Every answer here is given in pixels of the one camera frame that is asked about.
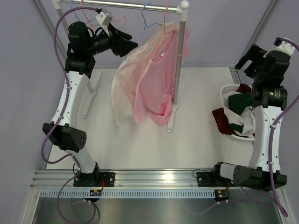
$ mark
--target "white laundry basket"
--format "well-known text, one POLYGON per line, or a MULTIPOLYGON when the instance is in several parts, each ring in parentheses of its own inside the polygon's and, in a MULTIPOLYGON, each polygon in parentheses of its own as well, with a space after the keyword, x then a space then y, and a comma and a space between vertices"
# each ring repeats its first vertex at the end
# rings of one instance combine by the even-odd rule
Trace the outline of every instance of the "white laundry basket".
MULTIPOLYGON (((239 84, 233 84, 233 85, 225 85, 221 88, 221 90, 220 90, 220 100, 221 100, 221 106, 222 107, 223 107, 222 95, 224 93, 227 93, 227 92, 236 91, 239 87, 240 87, 239 84)), ((230 139, 235 140, 235 141, 254 141, 254 136, 252 134, 248 137, 241 137, 241 136, 237 136, 237 135, 234 135, 234 134, 232 134, 232 135, 227 134, 227 136, 230 139)))

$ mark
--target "metal base plate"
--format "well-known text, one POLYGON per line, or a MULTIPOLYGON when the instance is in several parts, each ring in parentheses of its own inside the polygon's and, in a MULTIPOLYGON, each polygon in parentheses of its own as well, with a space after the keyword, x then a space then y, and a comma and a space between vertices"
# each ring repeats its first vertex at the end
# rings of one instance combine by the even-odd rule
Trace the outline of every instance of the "metal base plate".
MULTIPOLYGON (((100 172, 100 180, 104 180, 104 187, 114 187, 115 182, 115 173, 113 172, 100 172)), ((86 182, 82 181, 80 178, 78 180, 74 180, 74 187, 91 187, 86 182)), ((101 181, 98 181, 92 187, 102 187, 101 181)))

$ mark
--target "pink t-shirt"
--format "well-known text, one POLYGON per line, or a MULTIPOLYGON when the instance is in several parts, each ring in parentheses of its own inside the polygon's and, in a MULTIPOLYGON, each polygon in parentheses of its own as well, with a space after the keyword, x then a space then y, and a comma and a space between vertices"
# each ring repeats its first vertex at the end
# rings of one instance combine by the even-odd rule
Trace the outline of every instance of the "pink t-shirt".
MULTIPOLYGON (((179 29, 175 29, 161 51, 149 61, 137 85, 134 117, 136 123, 145 118, 145 105, 149 116, 160 125, 167 123, 171 116, 171 100, 174 93, 174 80, 178 53, 179 29)), ((185 30, 183 59, 189 54, 185 30)))
MULTIPOLYGON (((177 28, 178 24, 176 21, 165 25, 167 32, 177 28)), ((146 44, 132 50, 119 66, 111 86, 111 100, 117 124, 121 124, 121 119, 134 115, 138 82, 156 49, 158 48, 160 51, 171 37, 171 34, 167 34, 163 38, 163 44, 158 46, 163 37, 163 32, 164 29, 161 26, 146 44)))

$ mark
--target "hanging garment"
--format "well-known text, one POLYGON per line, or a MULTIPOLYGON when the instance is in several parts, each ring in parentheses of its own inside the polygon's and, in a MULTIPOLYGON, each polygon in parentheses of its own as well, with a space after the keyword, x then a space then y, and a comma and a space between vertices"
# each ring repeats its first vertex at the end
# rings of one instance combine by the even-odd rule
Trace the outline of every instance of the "hanging garment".
POLYGON ((247 93, 244 95, 244 93, 239 93, 236 91, 231 91, 222 95, 224 113, 228 119, 230 127, 234 129, 236 134, 239 136, 249 136, 256 132, 254 109, 252 107, 252 101, 248 98, 250 98, 250 95, 247 93), (233 100, 230 104, 229 99, 231 97, 236 100, 233 100), (243 110, 241 115, 232 111, 229 108, 229 104, 238 112, 243 110))
MULTIPOLYGON (((145 118, 143 105, 146 106, 148 115, 160 125, 167 123, 171 116, 171 100, 174 93, 174 80, 178 52, 179 28, 166 34, 171 36, 161 50, 148 63, 137 86, 134 117, 136 123, 145 118)), ((189 37, 188 29, 185 30, 183 59, 189 54, 186 40, 189 37)))
MULTIPOLYGON (((167 30, 177 29, 178 24, 173 21, 167 23, 165 28, 167 30)), ((133 108, 138 82, 153 57, 163 32, 161 27, 146 44, 131 51, 116 71, 111 86, 111 99, 117 124, 120 124, 121 119, 134 115, 133 108)))

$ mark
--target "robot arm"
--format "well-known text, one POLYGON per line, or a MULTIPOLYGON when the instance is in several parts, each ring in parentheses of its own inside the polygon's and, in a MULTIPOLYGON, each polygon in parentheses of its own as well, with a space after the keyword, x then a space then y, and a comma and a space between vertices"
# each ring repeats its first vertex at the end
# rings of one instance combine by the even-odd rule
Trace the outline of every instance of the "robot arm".
POLYGON ((282 118, 276 126, 273 123, 287 107, 287 91, 280 84, 295 48, 287 42, 280 41, 280 38, 274 44, 277 47, 269 52, 253 45, 236 65, 236 69, 240 69, 248 60, 252 61, 244 71, 254 79, 251 97, 254 100, 256 117, 255 142, 249 167, 222 162, 218 162, 214 167, 215 178, 227 178, 237 186, 265 191, 271 190, 269 142, 272 128, 275 129, 271 159, 275 188, 284 186, 287 181, 287 176, 280 174, 278 157, 282 118))
POLYGON ((70 83, 69 91, 65 81, 56 113, 51 123, 43 125, 43 132, 48 134, 55 122, 61 118, 49 139, 53 145, 76 157, 81 165, 79 179, 84 179, 84 182, 91 186, 99 180, 99 168, 86 149, 86 133, 77 129, 77 117, 83 92, 89 84, 95 65, 93 56, 111 49, 115 55, 123 57, 138 47, 137 43, 130 41, 132 36, 111 25, 112 15, 109 11, 100 10, 96 18, 100 23, 97 31, 102 29, 98 35, 96 31, 90 36, 89 28, 83 22, 75 22, 69 26, 70 43, 65 62, 65 71, 70 83), (68 103, 61 116, 66 100, 68 103))

